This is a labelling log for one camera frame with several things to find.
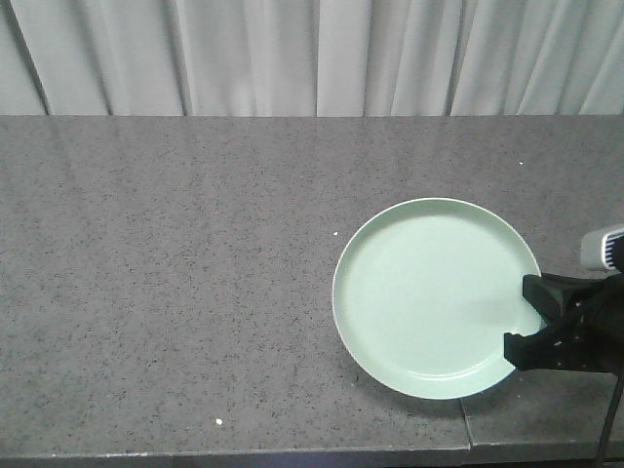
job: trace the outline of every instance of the curtain fold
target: curtain fold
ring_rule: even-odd
[[[622,0],[0,0],[0,113],[621,114]]]

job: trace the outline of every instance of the white curtain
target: white curtain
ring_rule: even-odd
[[[0,113],[620,114],[624,0],[0,0]]]

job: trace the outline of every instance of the light green plate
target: light green plate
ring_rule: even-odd
[[[333,317],[353,358],[381,383],[415,397],[464,397],[513,370],[505,332],[539,330],[522,296],[526,274],[539,274],[535,257],[496,214],[412,200],[351,238],[333,277]]]

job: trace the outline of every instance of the gray granite countertop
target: gray granite countertop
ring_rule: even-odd
[[[1,117],[0,465],[591,457],[612,376],[398,394],[342,346],[332,272],[369,217],[446,196],[586,275],[623,195],[622,117]]]

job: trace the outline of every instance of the black cable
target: black cable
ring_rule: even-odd
[[[596,468],[602,468],[604,466],[608,438],[611,435],[613,421],[615,420],[615,415],[617,414],[617,407],[619,406],[622,398],[622,390],[624,390],[624,366],[620,369],[617,376],[617,383],[613,389],[611,403],[609,404],[606,416],[604,417],[603,432],[601,434],[601,439],[598,442],[598,453],[596,454]]]

